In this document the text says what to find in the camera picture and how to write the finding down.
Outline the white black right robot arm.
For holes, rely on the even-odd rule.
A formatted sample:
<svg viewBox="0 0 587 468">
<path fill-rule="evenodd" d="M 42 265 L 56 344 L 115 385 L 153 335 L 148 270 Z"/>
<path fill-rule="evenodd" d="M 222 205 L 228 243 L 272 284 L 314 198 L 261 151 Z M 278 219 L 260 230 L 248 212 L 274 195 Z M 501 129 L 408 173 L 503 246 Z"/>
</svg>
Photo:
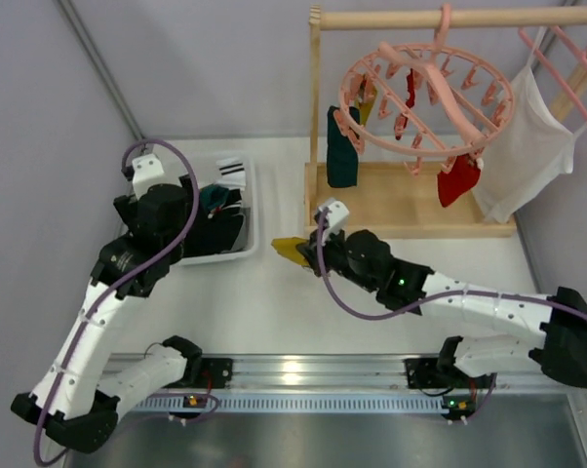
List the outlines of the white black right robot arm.
<svg viewBox="0 0 587 468">
<path fill-rule="evenodd" d="M 576 290 L 523 295 L 478 289 L 399 259 L 369 230 L 315 235 L 296 245 L 304 266 L 330 273 L 375 296 L 383 319 L 412 313 L 485 328 L 487 337 L 450 336 L 437 358 L 441 372 L 479 378 L 500 372 L 541 371 L 550 379 L 587 388 L 587 302 Z"/>
</svg>

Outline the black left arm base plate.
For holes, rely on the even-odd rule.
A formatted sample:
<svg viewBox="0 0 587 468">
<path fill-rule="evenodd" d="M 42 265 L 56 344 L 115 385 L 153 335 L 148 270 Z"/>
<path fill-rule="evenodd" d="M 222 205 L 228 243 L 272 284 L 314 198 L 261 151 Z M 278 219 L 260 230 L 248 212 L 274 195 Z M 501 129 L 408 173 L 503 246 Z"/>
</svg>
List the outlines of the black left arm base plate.
<svg viewBox="0 0 587 468">
<path fill-rule="evenodd" d="M 232 379 L 233 365 L 230 358 L 203 358 L 191 385 L 199 389 L 224 389 Z"/>
</svg>

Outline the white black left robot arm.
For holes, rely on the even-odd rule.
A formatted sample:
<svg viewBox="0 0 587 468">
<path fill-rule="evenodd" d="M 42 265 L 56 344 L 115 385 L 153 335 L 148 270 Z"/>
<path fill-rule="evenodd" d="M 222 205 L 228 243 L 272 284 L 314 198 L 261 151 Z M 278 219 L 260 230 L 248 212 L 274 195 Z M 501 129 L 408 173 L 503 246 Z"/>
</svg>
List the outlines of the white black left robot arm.
<svg viewBox="0 0 587 468">
<path fill-rule="evenodd" d="M 188 184 L 155 184 L 114 207 L 125 234 L 101 248 L 77 319 L 56 359 L 11 411 L 35 425 L 37 436 L 82 453 L 98 450 L 135 405 L 170 384 L 193 382 L 202 350 L 180 336 L 153 347 L 149 356 L 116 377 L 102 373 L 132 310 L 182 258 L 182 242 L 198 211 Z"/>
</svg>

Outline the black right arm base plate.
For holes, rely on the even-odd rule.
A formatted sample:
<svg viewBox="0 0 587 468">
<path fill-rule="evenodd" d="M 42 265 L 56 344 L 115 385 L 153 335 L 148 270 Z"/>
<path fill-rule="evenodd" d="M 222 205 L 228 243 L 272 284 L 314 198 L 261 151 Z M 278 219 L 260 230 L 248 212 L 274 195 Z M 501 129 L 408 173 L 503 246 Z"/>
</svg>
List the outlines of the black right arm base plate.
<svg viewBox="0 0 587 468">
<path fill-rule="evenodd" d="M 405 360 L 410 389 L 447 390 L 465 389 L 471 378 L 453 365 L 439 364 L 437 358 L 410 358 Z"/>
</svg>

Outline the mustard yellow sock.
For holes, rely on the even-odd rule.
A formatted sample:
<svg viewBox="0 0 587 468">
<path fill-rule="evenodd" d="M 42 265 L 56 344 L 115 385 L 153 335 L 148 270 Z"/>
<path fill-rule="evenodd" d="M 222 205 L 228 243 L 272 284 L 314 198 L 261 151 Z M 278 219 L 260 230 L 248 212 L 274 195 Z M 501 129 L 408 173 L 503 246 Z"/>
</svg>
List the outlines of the mustard yellow sock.
<svg viewBox="0 0 587 468">
<path fill-rule="evenodd" d="M 279 256 L 303 268 L 308 268 L 309 262 L 299 247 L 306 244 L 307 240 L 299 237 L 275 238 L 271 241 L 271 247 Z"/>
</svg>

